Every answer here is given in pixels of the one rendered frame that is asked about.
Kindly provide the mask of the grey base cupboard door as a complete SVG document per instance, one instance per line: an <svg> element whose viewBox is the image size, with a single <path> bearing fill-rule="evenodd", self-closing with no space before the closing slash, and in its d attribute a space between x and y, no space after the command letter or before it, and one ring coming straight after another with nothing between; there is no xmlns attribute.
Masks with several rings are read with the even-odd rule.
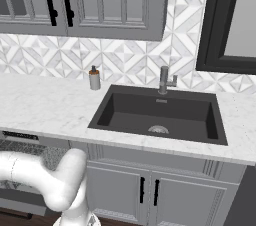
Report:
<svg viewBox="0 0 256 226"><path fill-rule="evenodd" d="M154 206L155 180L160 180ZM148 226L224 226L239 185L153 171Z"/></svg>
<svg viewBox="0 0 256 226"><path fill-rule="evenodd" d="M150 172L127 166L90 162L87 166L87 199L99 217L146 225ZM140 177L145 178L140 204Z"/></svg>

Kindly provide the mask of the open dishwasher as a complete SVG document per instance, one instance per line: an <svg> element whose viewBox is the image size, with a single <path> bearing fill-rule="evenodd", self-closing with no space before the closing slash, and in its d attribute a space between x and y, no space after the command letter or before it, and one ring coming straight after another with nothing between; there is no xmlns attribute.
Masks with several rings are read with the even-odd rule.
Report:
<svg viewBox="0 0 256 226"><path fill-rule="evenodd" d="M49 170L55 170L57 168L61 158L69 149L70 144L67 140L52 140L50 145L45 146L7 141L0 137L0 151L14 151L39 156L42 158L45 167ZM12 189L38 194L38 191L31 186L7 180L0 181L0 189Z"/></svg>

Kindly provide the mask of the grey dishwasher door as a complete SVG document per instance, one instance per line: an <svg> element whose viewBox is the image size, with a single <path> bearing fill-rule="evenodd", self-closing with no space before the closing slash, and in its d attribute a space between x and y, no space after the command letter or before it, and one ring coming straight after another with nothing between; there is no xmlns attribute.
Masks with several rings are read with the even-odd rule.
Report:
<svg viewBox="0 0 256 226"><path fill-rule="evenodd" d="M28 216L44 216L47 210L39 194L13 189L0 189L0 208L22 212Z"/></svg>

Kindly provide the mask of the dark grey sink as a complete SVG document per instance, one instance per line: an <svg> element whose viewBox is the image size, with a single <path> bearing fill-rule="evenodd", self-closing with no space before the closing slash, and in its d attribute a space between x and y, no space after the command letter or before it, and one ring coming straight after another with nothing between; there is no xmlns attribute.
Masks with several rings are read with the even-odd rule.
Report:
<svg viewBox="0 0 256 226"><path fill-rule="evenodd" d="M211 93L112 85L89 126L116 132L228 144L217 97Z"/></svg>

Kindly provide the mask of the grey soap dispenser bottle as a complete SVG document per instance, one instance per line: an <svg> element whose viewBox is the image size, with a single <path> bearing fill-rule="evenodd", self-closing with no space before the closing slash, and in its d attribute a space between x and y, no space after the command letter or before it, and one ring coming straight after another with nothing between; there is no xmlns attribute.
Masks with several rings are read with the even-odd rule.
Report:
<svg viewBox="0 0 256 226"><path fill-rule="evenodd" d="M96 69L96 66L93 65L91 70L89 71L89 80L90 80L90 88L92 90L99 90L101 88L100 84L100 74Z"/></svg>

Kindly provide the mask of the grey metal tap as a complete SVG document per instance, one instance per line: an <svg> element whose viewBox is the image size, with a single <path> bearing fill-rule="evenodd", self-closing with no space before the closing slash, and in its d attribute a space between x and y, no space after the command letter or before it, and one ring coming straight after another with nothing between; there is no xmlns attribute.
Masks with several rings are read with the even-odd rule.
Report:
<svg viewBox="0 0 256 226"><path fill-rule="evenodd" d="M161 95L165 95L167 93L168 87L176 87L177 86L177 76L173 76L173 80L168 80L168 72L169 68L167 66L162 66L160 70L160 83L158 92Z"/></svg>

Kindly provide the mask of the black framed window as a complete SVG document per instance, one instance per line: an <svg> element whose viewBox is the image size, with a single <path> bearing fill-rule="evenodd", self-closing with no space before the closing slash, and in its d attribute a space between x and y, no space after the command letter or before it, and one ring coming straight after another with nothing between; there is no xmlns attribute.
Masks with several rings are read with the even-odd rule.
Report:
<svg viewBox="0 0 256 226"><path fill-rule="evenodd" d="M256 75L256 0L206 0L196 70Z"/></svg>

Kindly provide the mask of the grey wall cupboard door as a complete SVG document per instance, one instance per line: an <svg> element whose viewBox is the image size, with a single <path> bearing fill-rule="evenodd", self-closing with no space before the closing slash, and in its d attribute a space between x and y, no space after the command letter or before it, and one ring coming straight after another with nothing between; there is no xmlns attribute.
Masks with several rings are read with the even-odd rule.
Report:
<svg viewBox="0 0 256 226"><path fill-rule="evenodd" d="M73 26L67 35L98 39L160 41L168 0L70 0Z"/></svg>
<svg viewBox="0 0 256 226"><path fill-rule="evenodd" d="M57 25L51 24L47 0L0 0L0 33L66 36L64 1L53 0Z"/></svg>

